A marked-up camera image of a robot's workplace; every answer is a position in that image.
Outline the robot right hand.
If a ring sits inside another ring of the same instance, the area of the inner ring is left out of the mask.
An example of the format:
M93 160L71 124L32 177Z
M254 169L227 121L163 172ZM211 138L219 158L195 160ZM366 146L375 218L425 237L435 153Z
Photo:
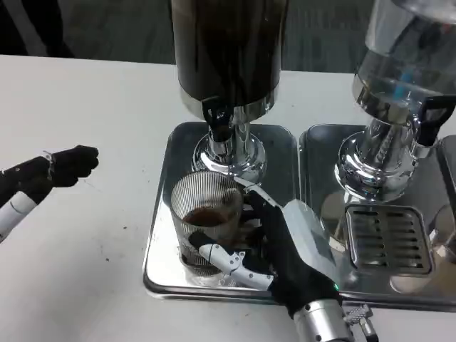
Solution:
M240 178L236 182L261 223L266 238L265 259L237 252L201 231L190 235L190 244L211 265L236 281L270 292L290 316L315 301L334 300L341 304L337 286L340 274L313 210L299 199L281 206L259 185Z

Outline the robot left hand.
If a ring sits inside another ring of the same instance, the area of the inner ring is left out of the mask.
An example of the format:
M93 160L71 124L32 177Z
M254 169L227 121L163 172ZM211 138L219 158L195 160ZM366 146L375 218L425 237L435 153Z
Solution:
M1 204L23 192L40 204L54 188L74 186L98 166L98 149L78 145L69 150L38 156L1 171Z

